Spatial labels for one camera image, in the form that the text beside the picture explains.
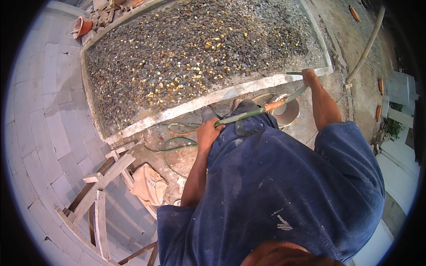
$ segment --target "orange container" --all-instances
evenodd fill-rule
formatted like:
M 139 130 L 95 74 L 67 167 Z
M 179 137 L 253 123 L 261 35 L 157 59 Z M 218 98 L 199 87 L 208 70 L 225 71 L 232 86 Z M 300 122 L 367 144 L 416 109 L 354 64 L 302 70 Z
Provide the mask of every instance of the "orange container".
M 74 24 L 74 29 L 72 31 L 78 30 L 78 32 L 73 33 L 72 37 L 74 39 L 77 39 L 80 36 L 85 35 L 92 29 L 92 23 L 93 21 L 90 19 L 85 19 L 83 17 L 78 17 Z

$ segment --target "gray block wall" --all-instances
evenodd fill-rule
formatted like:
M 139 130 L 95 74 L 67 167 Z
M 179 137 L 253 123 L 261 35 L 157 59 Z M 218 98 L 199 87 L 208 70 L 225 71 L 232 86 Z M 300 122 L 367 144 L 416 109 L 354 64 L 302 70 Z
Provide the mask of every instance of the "gray block wall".
M 8 171 L 18 211 L 53 265 L 106 265 L 54 210 L 55 204 L 69 206 L 83 176 L 111 150 L 92 122 L 81 77 L 81 41 L 70 38 L 72 24 L 72 18 L 42 13 L 19 53 L 4 124 Z M 155 219 L 120 177 L 105 192 L 109 249 L 116 262 L 157 241 Z M 87 215 L 78 228 L 89 239 Z M 128 265 L 146 265 L 150 253 Z

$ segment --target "hand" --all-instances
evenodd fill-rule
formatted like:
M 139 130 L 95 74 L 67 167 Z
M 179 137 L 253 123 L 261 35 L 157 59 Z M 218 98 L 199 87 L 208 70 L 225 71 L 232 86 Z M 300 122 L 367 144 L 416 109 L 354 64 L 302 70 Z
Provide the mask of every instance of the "hand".
M 304 69 L 302 70 L 303 82 L 306 83 L 309 87 L 312 88 L 314 82 L 318 80 L 317 75 L 313 69 Z
M 217 117 L 212 118 L 204 123 L 197 129 L 197 140 L 198 140 L 198 153 L 202 152 L 210 152 L 210 148 L 215 141 L 215 139 L 219 136 L 220 131 L 225 125 L 214 127 L 214 123 L 218 121 Z

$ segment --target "paper bag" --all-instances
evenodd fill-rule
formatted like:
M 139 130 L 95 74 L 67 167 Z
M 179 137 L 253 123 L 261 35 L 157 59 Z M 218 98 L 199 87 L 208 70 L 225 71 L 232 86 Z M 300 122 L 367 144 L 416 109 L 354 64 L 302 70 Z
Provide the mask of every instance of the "paper bag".
M 160 206 L 163 203 L 168 184 L 149 164 L 139 167 L 132 176 L 135 182 L 130 193 L 150 205 Z

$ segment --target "construction site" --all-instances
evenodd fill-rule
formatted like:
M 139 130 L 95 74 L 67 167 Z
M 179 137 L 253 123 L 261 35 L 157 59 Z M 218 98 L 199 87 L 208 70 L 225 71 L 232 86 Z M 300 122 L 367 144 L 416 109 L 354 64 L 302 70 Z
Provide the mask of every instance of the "construction site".
M 313 69 L 383 173 L 379 226 L 346 262 L 376 265 L 420 171 L 417 84 L 388 26 L 384 8 L 361 0 L 48 2 L 15 63 L 5 117 L 12 190 L 40 252 L 53 265 L 160 265 L 157 209 L 181 205 L 203 108 L 226 124 L 252 100 L 314 150 L 301 74 Z

